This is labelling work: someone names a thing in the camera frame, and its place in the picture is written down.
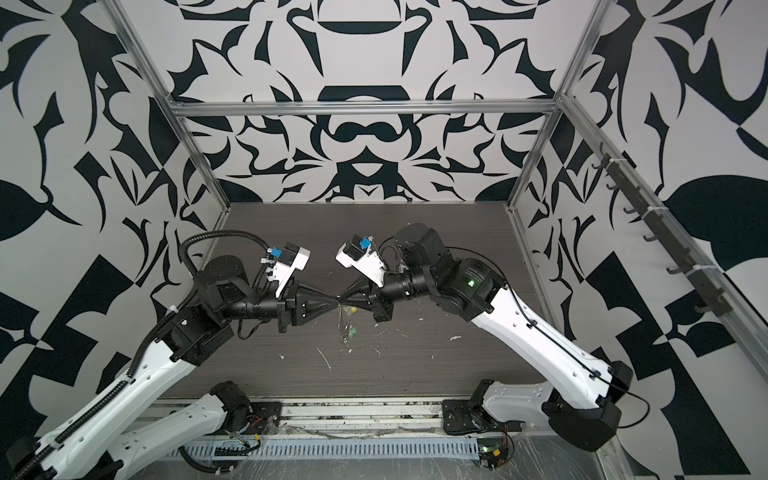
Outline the red handled wire keyring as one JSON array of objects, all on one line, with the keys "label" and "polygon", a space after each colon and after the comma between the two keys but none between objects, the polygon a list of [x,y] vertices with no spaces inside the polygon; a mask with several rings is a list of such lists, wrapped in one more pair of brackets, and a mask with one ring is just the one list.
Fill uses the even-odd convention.
[{"label": "red handled wire keyring", "polygon": [[342,344],[347,344],[352,338],[348,334],[348,330],[350,327],[354,326],[353,323],[353,316],[354,314],[348,314],[342,310],[341,307],[339,307],[339,319],[338,319],[338,333],[339,333],[339,339]]}]

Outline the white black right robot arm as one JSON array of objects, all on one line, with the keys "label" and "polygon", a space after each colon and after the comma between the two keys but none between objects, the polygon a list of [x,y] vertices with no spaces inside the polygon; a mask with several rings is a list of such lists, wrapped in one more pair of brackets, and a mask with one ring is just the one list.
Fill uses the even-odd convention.
[{"label": "white black right robot arm", "polygon": [[340,303],[388,322],[396,303],[426,297],[501,341],[543,376],[543,382],[528,387],[483,381],[471,402],[481,416],[496,424],[545,423],[588,452],[649,417],[644,411],[634,421],[622,420],[619,403],[624,397],[651,406],[631,391],[632,368],[598,358],[560,333],[525,303],[496,262],[474,250],[445,245],[423,223],[407,225],[392,240],[399,260],[394,270],[372,237],[356,235],[338,249],[337,262],[360,274],[340,295]]}]

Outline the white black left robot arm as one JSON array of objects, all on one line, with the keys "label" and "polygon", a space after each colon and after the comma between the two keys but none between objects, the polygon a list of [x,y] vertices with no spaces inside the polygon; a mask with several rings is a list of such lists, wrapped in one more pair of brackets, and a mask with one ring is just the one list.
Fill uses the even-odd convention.
[{"label": "white black left robot arm", "polygon": [[[255,279],[243,262],[225,255],[203,268],[189,255],[204,240],[239,237],[266,255]],[[233,337],[244,339],[245,320],[276,321],[280,331],[338,307],[338,299],[292,276],[308,263],[307,249],[269,246],[246,231],[216,230],[181,243],[179,258],[193,288],[145,336],[127,369],[78,413],[33,443],[8,453],[14,479],[129,479],[172,450],[223,430],[247,427],[251,402],[232,381],[214,386],[191,405],[152,424],[130,426],[161,394],[192,373]]]}]

